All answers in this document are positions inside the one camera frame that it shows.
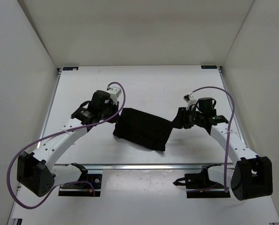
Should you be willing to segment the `black skirt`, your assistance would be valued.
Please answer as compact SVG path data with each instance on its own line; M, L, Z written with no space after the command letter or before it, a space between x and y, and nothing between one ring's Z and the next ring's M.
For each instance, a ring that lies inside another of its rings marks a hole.
M169 121L133 108L124 108L113 135L150 150L165 151L174 128L182 128L180 121Z

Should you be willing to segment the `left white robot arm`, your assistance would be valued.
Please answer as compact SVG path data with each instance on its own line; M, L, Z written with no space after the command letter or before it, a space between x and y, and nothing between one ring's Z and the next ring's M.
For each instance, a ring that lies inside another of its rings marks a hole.
M62 134L48 138L40 148L31 153L23 152L18 157L17 180L38 197L45 196L53 187L65 183L84 186L88 180L85 167L78 163L56 167L55 163L93 125L104 120L116 122L121 93L119 87L97 90L90 101L82 103L72 113L63 126Z

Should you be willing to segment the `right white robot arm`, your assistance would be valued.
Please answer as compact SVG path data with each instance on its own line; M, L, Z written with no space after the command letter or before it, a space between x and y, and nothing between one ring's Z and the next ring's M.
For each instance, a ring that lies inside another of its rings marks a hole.
M216 100L211 97L195 99L184 96L186 107L180 107L174 119L179 129L193 126L204 128L216 140L232 161L233 169L227 165L202 166L200 173L188 173L174 181L176 186L186 186L189 192L222 188L226 184L236 199L242 201L269 196L273 193L272 162L251 150L236 132L228 128L229 121L217 115Z

